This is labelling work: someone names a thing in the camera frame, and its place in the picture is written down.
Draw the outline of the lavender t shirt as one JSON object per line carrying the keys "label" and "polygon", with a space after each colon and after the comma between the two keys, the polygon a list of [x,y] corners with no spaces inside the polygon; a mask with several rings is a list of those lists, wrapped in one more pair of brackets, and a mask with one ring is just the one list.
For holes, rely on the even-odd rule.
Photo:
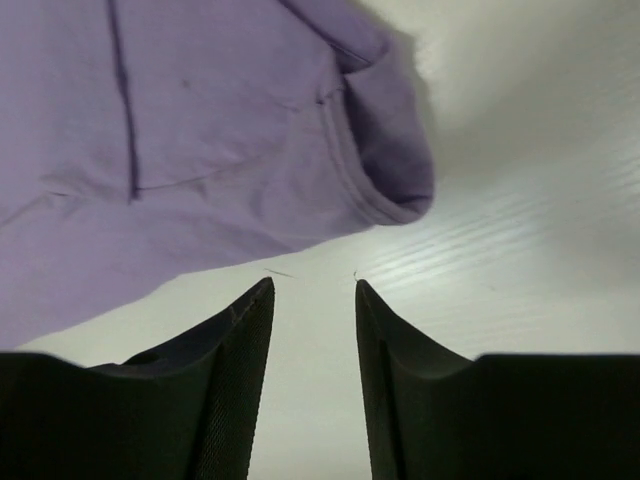
{"label": "lavender t shirt", "polygon": [[353,1],[5,1],[1,344],[420,219],[393,33]]}

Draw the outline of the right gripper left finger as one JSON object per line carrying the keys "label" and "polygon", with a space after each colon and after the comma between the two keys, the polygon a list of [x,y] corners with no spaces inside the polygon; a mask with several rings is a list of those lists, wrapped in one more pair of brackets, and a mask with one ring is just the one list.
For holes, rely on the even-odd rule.
{"label": "right gripper left finger", "polygon": [[1,356],[5,479],[244,479],[274,318],[264,278],[122,364]]}

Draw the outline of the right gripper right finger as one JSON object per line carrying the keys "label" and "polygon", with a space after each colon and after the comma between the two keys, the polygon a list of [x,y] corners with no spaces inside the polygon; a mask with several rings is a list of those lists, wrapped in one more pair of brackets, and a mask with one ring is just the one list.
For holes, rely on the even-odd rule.
{"label": "right gripper right finger", "polygon": [[635,479],[635,355],[467,359],[397,315],[366,281],[356,333],[376,479]]}

